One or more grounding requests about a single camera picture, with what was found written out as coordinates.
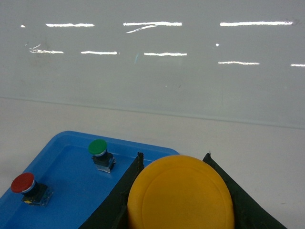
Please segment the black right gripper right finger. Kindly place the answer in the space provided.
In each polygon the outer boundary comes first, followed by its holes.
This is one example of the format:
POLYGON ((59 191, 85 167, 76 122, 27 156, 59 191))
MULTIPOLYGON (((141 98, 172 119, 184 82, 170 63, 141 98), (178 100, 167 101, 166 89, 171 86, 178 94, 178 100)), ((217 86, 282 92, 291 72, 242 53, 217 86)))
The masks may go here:
POLYGON ((264 210, 237 182, 235 182, 207 153, 203 161, 224 180, 230 192, 236 229, 285 229, 281 222, 264 210))

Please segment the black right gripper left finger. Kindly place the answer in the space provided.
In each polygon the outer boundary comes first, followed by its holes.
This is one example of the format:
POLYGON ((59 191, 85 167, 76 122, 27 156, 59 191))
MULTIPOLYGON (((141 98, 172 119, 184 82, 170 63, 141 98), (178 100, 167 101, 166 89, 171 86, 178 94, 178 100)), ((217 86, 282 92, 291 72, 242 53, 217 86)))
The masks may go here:
POLYGON ((137 157, 128 167, 115 187, 96 210, 83 222, 81 229, 126 229, 128 228, 127 202, 131 187, 144 169, 144 155, 137 157))

